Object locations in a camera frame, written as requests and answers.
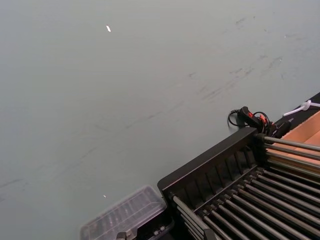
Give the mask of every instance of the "cardboard box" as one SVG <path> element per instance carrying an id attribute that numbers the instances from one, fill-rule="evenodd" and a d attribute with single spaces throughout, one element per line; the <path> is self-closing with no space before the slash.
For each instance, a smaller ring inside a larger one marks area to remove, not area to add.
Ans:
<path id="1" fill-rule="evenodd" d="M 306 121 L 301 123 L 299 126 L 294 128 L 290 132 L 288 132 L 285 136 L 282 137 L 282 139 L 288 140 L 288 141 L 293 141 L 293 142 L 299 142 L 299 143 L 320 146 L 320 111 L 318 113 L 316 113 L 315 115 L 311 116 L 310 118 L 308 118 Z M 304 152 L 304 153 L 310 153 L 310 154 L 317 155 L 320 157 L 320 153 L 316 152 L 316 151 L 302 149 L 302 148 L 298 148 L 298 147 L 294 147 L 294 146 L 287 146 L 287 145 L 283 145 L 283 144 L 279 144 L 279 143 L 275 143 L 274 145 L 279 146 L 279 147 L 284 147 L 287 149 L 297 150 L 297 151 Z M 314 168 L 314 167 L 308 167 L 308 166 L 305 166 L 304 169 L 320 173 L 320 161 L 319 160 L 314 160 L 314 159 L 310 159 L 310 158 L 306 158 L 306 157 L 302 157 L 302 156 L 297 156 L 295 154 L 279 152 L 279 151 L 275 151 L 272 149 L 268 149 L 268 151 L 273 152 L 273 153 L 277 153 L 277 154 L 280 154 L 283 156 L 291 157 L 291 158 L 294 158 L 294 159 L 297 159 L 300 161 L 316 164 L 319 166 L 318 169 Z M 301 167 L 301 165 L 298 163 L 288 162 L 288 161 L 280 159 L 280 158 L 278 158 L 277 161 L 281 161 L 284 163 L 290 163 L 291 165 Z"/>

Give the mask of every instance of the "gray-green table surface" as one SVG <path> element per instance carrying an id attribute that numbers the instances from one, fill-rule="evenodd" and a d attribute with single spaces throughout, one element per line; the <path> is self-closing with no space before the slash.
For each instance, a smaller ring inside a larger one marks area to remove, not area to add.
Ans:
<path id="1" fill-rule="evenodd" d="M 319 92 L 319 22 L 318 0 L 2 1 L 0 238 L 76 240 L 233 132 L 230 110 Z"/>

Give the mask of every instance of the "clear plastic box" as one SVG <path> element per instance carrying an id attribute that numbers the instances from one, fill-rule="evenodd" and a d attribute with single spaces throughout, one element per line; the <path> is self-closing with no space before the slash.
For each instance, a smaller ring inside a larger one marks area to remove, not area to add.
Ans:
<path id="1" fill-rule="evenodd" d="M 132 240 L 140 226 L 165 209 L 164 200 L 145 186 L 82 226 L 80 240 L 115 240 L 119 232 L 126 232 L 127 240 Z"/>

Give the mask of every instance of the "silver metal bar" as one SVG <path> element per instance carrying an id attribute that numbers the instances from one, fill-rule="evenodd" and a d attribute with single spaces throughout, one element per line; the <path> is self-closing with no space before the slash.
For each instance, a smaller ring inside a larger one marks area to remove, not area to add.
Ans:
<path id="1" fill-rule="evenodd" d="M 317 217 L 315 217 L 315 216 L 313 216 L 313 215 L 311 215 L 311 214 L 309 214 L 309 213 L 307 213 L 305 211 L 302 211 L 299 208 L 286 203 L 285 201 L 282 201 L 282 200 L 280 200 L 280 199 L 278 199 L 278 198 L 276 198 L 274 196 L 271 196 L 271 195 L 265 193 L 264 191 L 259 190 L 258 188 L 254 187 L 254 186 L 246 184 L 245 187 L 251 193 L 253 192 L 255 194 L 263 196 L 266 199 L 270 200 L 272 203 L 275 203 L 275 204 L 281 206 L 282 209 L 290 210 L 290 212 L 295 213 L 296 216 L 298 215 L 300 218 L 302 217 L 303 219 L 307 219 L 308 222 L 314 223 L 314 224 L 318 224 L 320 226 L 320 219 L 319 218 L 317 218 Z"/>
<path id="2" fill-rule="evenodd" d="M 203 240 L 203 238 L 200 238 L 198 235 L 194 234 L 190 228 L 188 229 L 188 232 L 195 240 Z"/>
<path id="3" fill-rule="evenodd" d="M 316 182 L 316 181 L 310 180 L 308 178 L 293 174 L 291 172 L 283 171 L 283 170 L 281 170 L 279 168 L 276 168 L 276 167 L 273 167 L 273 166 L 271 166 L 270 168 L 273 169 L 273 170 L 276 170 L 276 171 L 278 171 L 280 173 L 287 174 L 289 176 L 292 176 L 292 177 L 295 177 L 297 179 L 303 180 L 303 181 L 308 182 L 310 184 L 317 185 L 317 186 L 319 186 L 319 189 L 320 189 L 320 182 Z"/>
<path id="4" fill-rule="evenodd" d="M 275 146 L 275 145 L 271 145 L 271 144 L 267 144 L 267 143 L 265 143 L 263 146 L 267 149 L 273 149 L 273 150 L 280 151 L 283 153 L 294 154 L 297 156 L 320 161 L 320 156 L 318 156 L 318 155 L 314 155 L 314 154 L 310 154 L 310 153 L 306 153 L 306 152 L 302 152 L 302 151 L 297 151 L 297 150 L 293 150 L 293 149 L 289 149 L 289 148 L 285 148 L 285 147 L 281 147 L 281 146 Z"/>
<path id="5" fill-rule="evenodd" d="M 191 221 L 190 221 L 190 218 L 188 219 L 188 216 L 184 216 L 184 215 L 181 215 L 181 217 L 183 218 L 183 220 L 185 221 L 185 222 L 187 222 L 191 227 L 193 227 L 194 229 L 194 231 L 195 232 L 197 232 L 197 233 L 199 233 L 199 235 L 204 235 L 204 231 L 198 226 L 198 225 L 196 225 L 196 224 L 193 224 Z"/>
<path id="6" fill-rule="evenodd" d="M 192 233 L 192 235 L 196 237 L 197 240 L 198 240 L 198 239 L 200 239 L 200 240 L 203 240 L 203 239 L 204 239 L 204 237 L 201 236 L 201 235 L 199 235 L 198 233 L 196 233 L 196 232 L 193 230 L 193 228 L 192 228 L 187 222 L 185 222 L 184 224 L 185 224 L 186 227 L 189 229 L 189 231 Z"/>
<path id="7" fill-rule="evenodd" d="M 221 211 L 223 211 L 225 214 L 227 214 L 230 218 L 234 219 L 238 224 L 240 224 L 243 228 L 247 229 L 249 232 L 251 232 L 253 235 L 258 237 L 260 240 L 269 240 L 269 238 L 262 235 L 260 232 L 255 230 L 252 226 L 244 222 L 241 218 L 237 217 L 235 214 L 233 214 L 231 211 L 226 209 L 224 206 L 219 205 L 219 208 Z"/>
<path id="8" fill-rule="evenodd" d="M 301 165 L 312 167 L 312 168 L 316 168 L 316 169 L 320 170 L 320 165 L 319 164 L 315 164 L 315 163 L 307 162 L 307 161 L 301 161 L 301 160 L 295 159 L 293 157 L 283 156 L 281 154 L 276 154 L 274 152 L 269 152 L 269 151 L 266 152 L 266 154 L 268 156 L 270 156 L 270 157 L 281 158 L 281 159 L 284 159 L 284 160 L 287 160 L 287 161 L 291 161 L 291 162 L 294 162 L 294 163 L 299 163 Z"/>
<path id="9" fill-rule="evenodd" d="M 274 181 L 274 180 L 272 180 L 272 179 L 270 179 L 268 177 L 262 176 L 262 175 L 258 175 L 258 178 L 262 179 L 262 180 L 264 180 L 264 181 L 266 181 L 266 182 L 268 182 L 270 184 L 273 184 L 275 186 L 278 186 L 278 187 L 281 187 L 283 189 L 286 189 L 286 190 L 288 190 L 288 191 L 290 191 L 290 192 L 292 192 L 294 194 L 302 196 L 302 197 L 304 197 L 304 198 L 306 198 L 308 200 L 311 200 L 311 201 L 319 204 L 319 206 L 320 206 L 320 199 L 315 197 L 315 196 L 312 196 L 312 195 L 310 195 L 308 193 L 302 192 L 302 191 L 300 191 L 298 189 L 295 189 L 295 188 L 293 188 L 291 186 L 284 185 L 284 184 L 282 184 L 280 182 Z"/>
<path id="10" fill-rule="evenodd" d="M 317 193 L 317 194 L 320 194 L 320 189 L 317 189 L 315 187 L 312 187 L 312 186 L 309 186 L 309 185 L 306 185 L 306 184 L 303 184 L 301 182 L 298 182 L 298 181 L 295 181 L 295 180 L 292 180 L 292 179 L 289 179 L 285 176 L 281 176 L 281 175 L 278 175 L 276 173 L 273 173 L 273 172 L 269 172 L 268 170 L 264 170 L 263 171 L 264 174 L 268 175 L 268 176 L 271 176 L 271 177 L 274 177 L 276 179 L 280 179 L 280 180 L 283 180 L 287 183 L 291 183 L 295 186 L 299 186 L 300 188 L 303 188 L 303 189 L 306 189 L 306 190 L 309 190 L 311 192 L 314 192 L 314 193 Z"/>
<path id="11" fill-rule="evenodd" d="M 218 219 L 221 223 L 223 223 L 225 226 L 227 226 L 228 229 L 230 229 L 232 232 L 234 232 L 234 234 L 237 235 L 240 239 L 250 240 L 242 232 L 240 232 L 235 226 L 233 226 L 230 222 L 228 222 L 226 219 L 224 219 L 220 214 L 218 214 L 214 210 L 210 211 L 210 214 L 212 214 L 216 219 Z"/>
<path id="12" fill-rule="evenodd" d="M 316 146 L 316 145 L 310 145 L 310 144 L 305 144 L 305 143 L 300 143 L 300 142 L 295 142 L 295 141 L 288 141 L 288 140 L 279 139 L 279 138 L 270 137 L 270 136 L 265 136 L 263 139 L 265 141 L 272 142 L 272 143 L 283 144 L 283 145 L 287 145 L 287 146 L 292 146 L 292 147 L 297 147 L 297 148 L 301 148 L 301 149 L 308 149 L 308 150 L 320 152 L 320 146 Z"/>
<path id="13" fill-rule="evenodd" d="M 270 186 L 268 186 L 268 185 L 266 185 L 266 184 L 264 184 L 262 182 L 259 182 L 257 180 L 252 180 L 252 182 L 254 184 L 262 187 L 264 190 L 269 190 L 272 193 L 276 193 L 277 196 L 285 198 L 285 199 L 289 200 L 291 203 L 299 204 L 299 206 L 302 206 L 302 207 L 304 207 L 306 209 L 309 209 L 313 213 L 320 214 L 320 208 L 319 207 L 316 207 L 316 206 L 314 206 L 312 204 L 309 204 L 309 203 L 307 203 L 305 201 L 300 200 L 299 198 L 296 198 L 296 197 L 291 196 L 289 194 L 286 194 L 286 193 L 284 193 L 282 191 L 279 191 L 279 190 L 275 189 L 274 187 L 270 187 Z"/>
<path id="14" fill-rule="evenodd" d="M 243 189 L 240 189 L 239 193 L 241 195 L 243 195 L 245 198 L 248 198 L 248 199 L 252 200 L 257 205 L 262 207 L 263 209 L 266 209 L 268 211 L 273 212 L 274 214 L 276 214 L 280 218 L 284 218 L 287 221 L 290 221 L 292 224 L 298 226 L 299 228 L 302 228 L 304 230 L 309 231 L 310 233 L 314 234 L 315 236 L 320 236 L 320 230 L 317 230 L 314 227 L 306 224 L 305 222 L 297 219 L 296 217 L 291 216 L 290 214 L 286 213 L 285 211 L 282 211 L 282 210 L 278 209 L 277 207 L 275 207 L 275 206 L 273 206 L 273 205 L 261 200 L 260 198 L 252 195 L 251 193 L 249 193 L 247 191 L 244 191 Z"/>
<path id="15" fill-rule="evenodd" d="M 257 208 L 256 206 L 252 205 L 251 203 L 249 203 L 248 201 L 242 199 L 241 197 L 239 197 L 237 195 L 233 195 L 233 198 L 235 200 L 239 201 L 240 203 L 244 204 L 249 209 L 253 210 L 255 213 L 257 213 L 260 216 L 262 216 L 264 219 L 267 219 L 270 222 L 275 223 L 277 226 L 281 227 L 286 232 L 296 236 L 297 238 L 300 238 L 301 240 L 310 240 L 310 238 L 308 238 L 305 235 L 301 234 L 300 232 L 298 232 L 297 230 L 295 230 L 292 227 L 288 226 L 287 224 L 283 223 L 282 221 L 279 221 L 277 218 L 269 215 L 265 211 L 262 211 L 261 209 Z"/>
<path id="16" fill-rule="evenodd" d="M 287 169 L 290 169 L 290 170 L 293 170 L 293 171 L 296 171 L 296 172 L 299 172 L 299 173 L 302 173 L 302 174 L 306 174 L 306 175 L 309 175 L 311 177 L 320 179 L 320 175 L 315 173 L 315 172 L 313 172 L 313 171 L 308 171 L 308 170 L 305 170 L 303 168 L 292 166 L 292 165 L 288 165 L 288 164 L 285 164 L 283 162 L 279 162 L 279 161 L 275 161 L 275 160 L 268 159 L 267 161 L 268 161 L 268 163 L 273 164 L 275 166 L 287 168 Z"/>
<path id="17" fill-rule="evenodd" d="M 229 237 L 224 231 L 222 231 L 220 227 L 218 227 L 213 221 L 211 221 L 209 217 L 205 216 L 203 220 L 210 225 L 216 235 L 219 234 L 224 240 L 232 240 L 232 238 Z"/>
<path id="18" fill-rule="evenodd" d="M 282 235 L 280 232 L 274 230 L 272 227 L 268 226 L 267 224 L 265 224 L 264 222 L 260 221 L 258 218 L 256 218 L 255 216 L 253 216 L 252 214 L 248 213 L 246 210 L 244 210 L 242 207 L 234 204 L 232 201 L 230 200 L 226 200 L 225 201 L 230 207 L 232 207 L 235 211 L 237 211 L 238 213 L 240 213 L 241 215 L 245 216 L 247 219 L 251 220 L 252 222 L 254 222 L 255 224 L 259 225 L 261 228 L 265 229 L 268 233 L 270 233 L 271 235 L 277 237 L 279 240 L 289 240 L 289 238 L 285 237 L 284 235 Z"/>
<path id="19" fill-rule="evenodd" d="M 200 228 L 209 229 L 206 225 L 183 201 L 177 196 L 172 199 Z"/>

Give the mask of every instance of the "black cable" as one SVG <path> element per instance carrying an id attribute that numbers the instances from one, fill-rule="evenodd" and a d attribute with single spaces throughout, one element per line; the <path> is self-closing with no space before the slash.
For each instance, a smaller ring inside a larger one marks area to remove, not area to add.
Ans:
<path id="1" fill-rule="evenodd" d="M 232 124 L 233 126 L 236 126 L 236 127 L 241 127 L 241 128 L 244 128 L 244 127 L 247 127 L 249 126 L 248 124 L 236 124 L 234 123 L 233 121 L 231 121 L 231 115 L 233 114 L 238 114 L 240 111 L 240 109 L 235 109 L 235 110 L 232 110 L 229 115 L 228 115 L 228 124 Z"/>
<path id="2" fill-rule="evenodd" d="M 271 127 L 271 122 L 269 120 L 269 117 L 267 116 L 267 114 L 265 114 L 263 111 L 257 111 L 255 112 L 253 115 L 255 116 L 256 114 L 262 114 L 265 117 L 266 123 L 263 124 L 263 130 L 262 132 L 264 134 L 269 134 L 270 131 L 270 127 Z"/>
<path id="3" fill-rule="evenodd" d="M 240 127 L 240 128 L 244 128 L 244 127 L 247 127 L 249 126 L 248 124 L 237 124 L 237 123 L 234 123 L 232 120 L 231 120 L 231 116 L 233 114 L 238 114 L 240 112 L 240 109 L 235 109 L 235 110 L 232 110 L 229 115 L 228 115 L 228 118 L 227 118 L 227 121 L 228 121 L 228 125 L 231 124 L 233 126 L 236 126 L 236 127 Z M 259 119 L 261 120 L 261 122 L 263 123 L 263 126 L 262 126 L 262 130 L 261 132 L 264 133 L 264 134 L 269 134 L 270 132 L 270 127 L 272 125 L 272 123 L 270 122 L 270 119 L 269 117 L 267 116 L 267 114 L 265 114 L 263 111 L 257 111 L 255 112 L 253 115 L 255 116 L 256 114 L 261 114 L 264 116 L 265 120 L 266 120 L 266 123 L 264 123 L 260 117 Z"/>

